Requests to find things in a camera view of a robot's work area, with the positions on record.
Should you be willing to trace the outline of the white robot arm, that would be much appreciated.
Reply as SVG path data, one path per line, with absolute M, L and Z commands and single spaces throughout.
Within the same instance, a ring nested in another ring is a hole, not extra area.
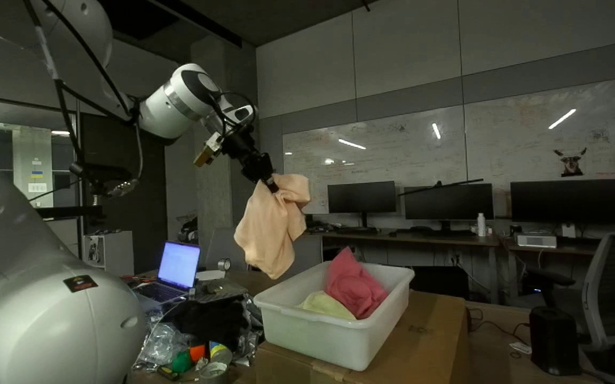
M 232 108 L 198 65 L 183 65 L 152 96 L 125 104 L 105 73 L 114 37 L 96 0 L 23 5 L 59 103 L 71 87 L 61 84 L 51 41 L 73 37 L 123 110 L 125 119 L 115 119 L 137 128 L 137 140 L 149 133 L 170 141 L 195 125 L 218 121 L 197 165 L 227 153 L 243 165 L 248 180 L 276 192 L 270 160 L 248 136 L 252 103 Z M 122 384 L 147 329 L 137 292 L 77 261 L 29 201 L 0 180 L 0 384 Z

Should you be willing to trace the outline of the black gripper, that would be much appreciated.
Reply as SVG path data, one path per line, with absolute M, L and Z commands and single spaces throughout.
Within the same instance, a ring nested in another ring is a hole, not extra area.
M 221 144 L 221 152 L 241 165 L 241 173 L 249 181 L 262 181 L 273 188 L 270 159 L 261 152 L 249 135 L 231 135 Z

